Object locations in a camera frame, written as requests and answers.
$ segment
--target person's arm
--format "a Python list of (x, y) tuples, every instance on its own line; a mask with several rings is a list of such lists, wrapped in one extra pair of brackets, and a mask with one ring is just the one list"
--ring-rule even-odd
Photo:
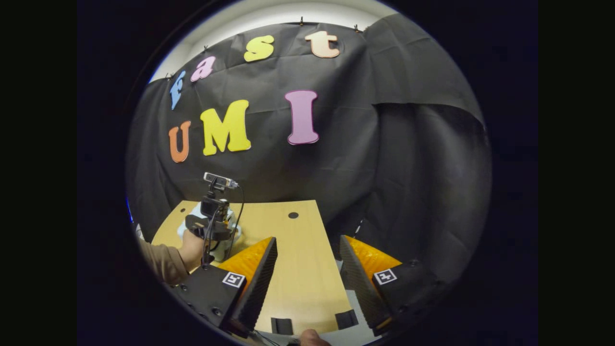
[(152, 245), (139, 239), (141, 252), (156, 276), (168, 284), (178, 284), (186, 279), (189, 271), (200, 264), (204, 240), (184, 232), (181, 248), (166, 245)]

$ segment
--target person's finger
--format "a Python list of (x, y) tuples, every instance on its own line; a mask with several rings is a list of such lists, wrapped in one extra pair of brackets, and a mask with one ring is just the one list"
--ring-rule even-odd
[(313, 329), (306, 329), (301, 333), (301, 346), (331, 346), (328, 342), (318, 336)]

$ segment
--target black fabric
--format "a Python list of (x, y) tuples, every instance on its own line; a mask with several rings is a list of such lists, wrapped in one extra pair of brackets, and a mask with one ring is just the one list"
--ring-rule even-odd
[[(318, 58), (305, 36), (338, 37), (335, 58)], [(273, 54), (246, 63), (246, 43), (272, 35)], [(191, 82), (204, 58), (213, 72)], [(182, 200), (204, 195), (204, 172), (230, 177), (245, 200), (315, 199), (333, 253), (351, 235), (402, 262), (420, 258), (439, 277), (458, 277), (477, 245), (491, 186), (484, 119), (472, 90), (446, 52), (402, 15), (363, 33), (323, 23), (269, 25), (226, 39), (175, 72), (186, 71), (172, 111), (175, 78), (150, 83), (138, 106), (127, 154), (133, 218), (151, 240)], [(309, 89), (319, 141), (290, 145), (288, 91)], [(247, 151), (204, 156), (200, 114), (222, 118), (231, 102), (249, 102)], [(190, 120), (190, 152), (175, 163), (169, 129)], [(239, 202), (240, 194), (224, 196)]]

